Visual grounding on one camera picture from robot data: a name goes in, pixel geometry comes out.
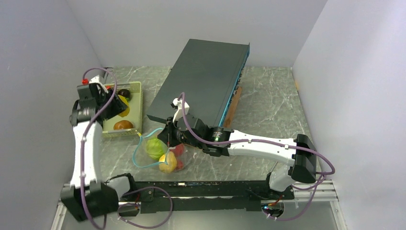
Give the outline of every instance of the mesh bag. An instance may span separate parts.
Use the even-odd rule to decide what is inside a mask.
[[[147,135],[140,135],[140,142],[133,153],[133,163],[139,168],[153,168],[163,173],[182,170],[188,162],[187,150],[183,144],[168,148],[157,138],[163,128],[157,128]]]

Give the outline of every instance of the marble countertop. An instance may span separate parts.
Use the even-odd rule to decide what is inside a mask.
[[[140,81],[143,89],[142,133],[164,124],[150,121],[146,111],[151,105],[170,67],[116,67],[118,83]],[[310,137],[309,128],[289,68],[245,67],[240,86],[242,93],[231,127],[241,132],[272,138]],[[132,154],[138,136],[105,138],[101,143],[101,172],[104,179],[131,173],[136,181],[231,181],[265,180],[275,161],[245,157],[211,157],[196,149],[185,168],[165,174],[152,168],[137,168]]]

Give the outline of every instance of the plastic basket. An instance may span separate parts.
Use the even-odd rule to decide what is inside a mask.
[[[106,84],[105,86],[114,87],[114,84]],[[142,131],[142,88],[141,82],[132,81],[130,83],[117,84],[117,91],[120,89],[128,89],[131,92],[131,98],[128,102],[130,113],[125,117],[115,116],[111,119],[103,121],[104,138],[137,135]],[[134,128],[114,130],[115,123],[128,120],[133,123]]]

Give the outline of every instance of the red fruit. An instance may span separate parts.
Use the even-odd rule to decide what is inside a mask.
[[[172,150],[172,152],[175,154],[175,157],[178,157],[183,154],[183,151],[185,150],[185,147],[183,144],[177,145],[175,149]]]
[[[176,170],[181,170],[185,166],[183,165],[183,162],[181,160],[178,160],[178,164],[176,165]]]

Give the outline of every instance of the wooden block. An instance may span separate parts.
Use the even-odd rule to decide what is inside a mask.
[[[223,124],[223,126],[226,127],[226,128],[231,127],[231,123],[233,122],[233,118],[234,118],[234,113],[237,110],[238,101],[240,100],[241,91],[242,91],[242,88],[238,87],[237,92],[234,95],[233,101],[231,102],[231,105],[228,108],[228,112],[227,112],[227,115],[226,115],[226,120],[225,120],[225,122]]]

